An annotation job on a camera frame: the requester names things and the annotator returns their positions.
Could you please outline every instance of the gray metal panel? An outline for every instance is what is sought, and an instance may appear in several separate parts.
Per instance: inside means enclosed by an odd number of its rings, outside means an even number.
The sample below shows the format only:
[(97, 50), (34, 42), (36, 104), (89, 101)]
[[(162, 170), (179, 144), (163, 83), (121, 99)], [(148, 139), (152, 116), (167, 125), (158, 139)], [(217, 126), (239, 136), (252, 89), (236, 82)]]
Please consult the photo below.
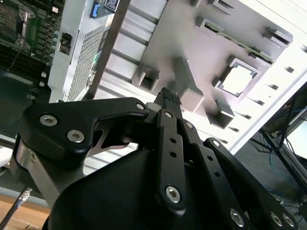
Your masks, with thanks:
[[(222, 27), (227, 35), (248, 47), (256, 47), (272, 56), (272, 59), (276, 59), (284, 49), (277, 47), (266, 38), (262, 38), (263, 34), (267, 32), (266, 28), (271, 27), (286, 32), (238, 1), (236, 4), (238, 7), (229, 16), (214, 6), (208, 5), (205, 0), (198, 8), (191, 7), (188, 0), (168, 1), (141, 59), (142, 64), (160, 72), (159, 82), (153, 91), (155, 94), (175, 80), (174, 59), (183, 57), (189, 60), (196, 85), (205, 97), (202, 106), (196, 113), (202, 115), (204, 114), (202, 110), (205, 109), (206, 112), (214, 114), (217, 112), (216, 100), (233, 106), (246, 97), (248, 91), (267, 71), (268, 66), (250, 57), (245, 49), (208, 28), (197, 28), (195, 21), (198, 16), (202, 15)], [(248, 85), (246, 92), (239, 98), (212, 87), (214, 79), (222, 78), (225, 75), (227, 62), (232, 56), (246, 62), (259, 72)]]
[(132, 11), (127, 11), (126, 16), (125, 16), (126, 20), (139, 26), (140, 28), (153, 33), (154, 29), (156, 27), (156, 24), (154, 24), (153, 22), (141, 17), (140, 15), (132, 12)]
[(131, 0), (130, 5), (134, 6), (138, 10), (159, 19), (163, 12), (166, 0), (154, 0), (154, 1), (140, 1), (140, 0)]
[(143, 29), (142, 27), (138, 26), (137, 24), (125, 19), (121, 29), (124, 31), (128, 31), (131, 34), (141, 38), (142, 40), (149, 42), (151, 36), (153, 35), (148, 30)]
[[(151, 0), (139, 0), (143, 2), (149, 2), (148, 4), (151, 4)], [(282, 19), (280, 16), (276, 15), (269, 9), (258, 7), (261, 4), (256, 0), (242, 0), (242, 2), (249, 4), (249, 6), (253, 9), (257, 9), (259, 13), (262, 15), (266, 15), (269, 17), (270, 20), (273, 20), (275, 23), (279, 23), (279, 25), (286, 25), (286, 21)], [(264, 1), (265, 4), (270, 4), (270, 1)], [(133, 24), (138, 25), (140, 28), (147, 30), (149, 32), (153, 32), (155, 29), (155, 24), (146, 18), (142, 17), (141, 15), (138, 15), (132, 11), (128, 11), (126, 15), (126, 20), (133, 22)], [(290, 23), (287, 24), (287, 30), (295, 28), (295, 26), (292, 25), (292, 27), (289, 26)], [(241, 105), (237, 105), (232, 107), (232, 110), (234, 111), (234, 114), (236, 115), (235, 118), (231, 121), (229, 127), (236, 128), (238, 131), (231, 130), (230, 128), (226, 128), (224, 130), (214, 127), (210, 125), (207, 117), (205, 114), (198, 115), (198, 114), (192, 114), (187, 111), (183, 113), (183, 116), (185, 119), (191, 121), (195, 127), (198, 129), (198, 134), (201, 139), (205, 140), (209, 137), (216, 137), (219, 139), (226, 140), (229, 142), (225, 146), (228, 149), (233, 149), (234, 153), (237, 151), (238, 146), (242, 146), (242, 143), (245, 143), (250, 137), (245, 138), (246, 135), (250, 136), (250, 134), (253, 132), (255, 133), (256, 130), (258, 130), (262, 125), (257, 127), (257, 123), (259, 122), (259, 119), (262, 119), (263, 122), (267, 120), (268, 118), (262, 118), (263, 115), (266, 115), (268, 113), (271, 113), (270, 110), (274, 110), (274, 107), (279, 108), (283, 103), (280, 105), (275, 106), (275, 104), (279, 100), (279, 96), (282, 95), (284, 92), (288, 91), (292, 88), (292, 85), (295, 86), (296, 81), (300, 82), (307, 80), (307, 75), (305, 79), (301, 78), (301, 74), (303, 72), (303, 68), (306, 67), (306, 64), (302, 62), (298, 62), (297, 60), (304, 60), (305, 56), (303, 54), (306, 54), (304, 52), (300, 53), (299, 51), (295, 51), (292, 47), (298, 47), (298, 44), (291, 44), (290, 47), (285, 51), (286, 53), (281, 55), (279, 59), (277, 60), (276, 64), (270, 69), (263, 79), (261, 79), (257, 86), (254, 88), (255, 91), (251, 91), (248, 95), (249, 98), (245, 98), (242, 101)], [(288, 73), (287, 71), (284, 71), (285, 66), (291, 66), (297, 71), (295, 71), (293, 74)], [(121, 68), (121, 66), (114, 66), (115, 73), (118, 72), (117, 69)], [(279, 89), (276, 91), (273, 91), (273, 93), (270, 90), (262, 90), (261, 96), (259, 96), (259, 93), (256, 89), (262, 89), (263, 86), (275, 84), (279, 86)], [(271, 95), (271, 98), (266, 102), (264, 106), (260, 106), (259, 104), (255, 103), (253, 100), (261, 99), (262, 96), (266, 97), (266, 93), (269, 92)], [(142, 100), (144, 103), (147, 102), (153, 102), (155, 99), (155, 96), (148, 91), (144, 91), (140, 88), (137, 88), (133, 85), (131, 85), (128, 81), (125, 79), (119, 78), (117, 75), (112, 75), (109, 72), (104, 73), (102, 80), (100, 82), (100, 88), (96, 94), (97, 99), (103, 99), (103, 98), (115, 98), (115, 97), (136, 97), (140, 100)], [(239, 112), (244, 112), (249, 116), (252, 116), (251, 119), (247, 119), (239, 114)], [(84, 168), (87, 172), (94, 172), (96, 169), (103, 167), (106, 164), (103, 164), (102, 162), (97, 161), (96, 159), (91, 159), (91, 163), (95, 164), (95, 167), (92, 167), (91, 164), (87, 164)]]
[(146, 46), (123, 35), (122, 33), (119, 33), (113, 49), (133, 58), (134, 60), (140, 61)]
[(132, 79), (137, 65), (129, 62), (115, 54), (111, 54), (106, 68), (119, 74), (126, 79)]
[[(108, 20), (108, 16), (95, 19), (90, 17), (93, 3), (94, 0), (65, 1), (59, 31), (59, 41), (48, 81), (48, 85), (51, 88), (50, 102), (67, 100), (86, 34), (104, 26)], [(59, 51), (60, 39), (63, 33), (68, 33), (72, 36), (70, 55), (63, 54)]]

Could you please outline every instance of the green circuit board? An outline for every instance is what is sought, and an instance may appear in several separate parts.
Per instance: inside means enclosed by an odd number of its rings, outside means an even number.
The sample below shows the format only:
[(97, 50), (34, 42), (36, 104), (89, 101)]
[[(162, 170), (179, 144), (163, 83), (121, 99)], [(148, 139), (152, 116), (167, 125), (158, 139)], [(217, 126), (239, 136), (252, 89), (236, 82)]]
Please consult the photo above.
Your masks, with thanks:
[(42, 9), (43, 2), (1, 0), (0, 44), (51, 65), (58, 41), (62, 9), (61, 6), (52, 5), (52, 0), (45, 0)]

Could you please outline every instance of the mesh panel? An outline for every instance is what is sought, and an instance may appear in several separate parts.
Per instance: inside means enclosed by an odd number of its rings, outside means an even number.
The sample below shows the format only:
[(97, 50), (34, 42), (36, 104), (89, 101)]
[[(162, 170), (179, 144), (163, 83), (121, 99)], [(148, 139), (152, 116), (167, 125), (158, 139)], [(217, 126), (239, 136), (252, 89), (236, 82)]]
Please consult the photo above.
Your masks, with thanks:
[(71, 90), (68, 95), (69, 102), (74, 101), (87, 86), (94, 56), (98, 51), (103, 32), (104, 26), (101, 26), (85, 35), (77, 69), (72, 80)]

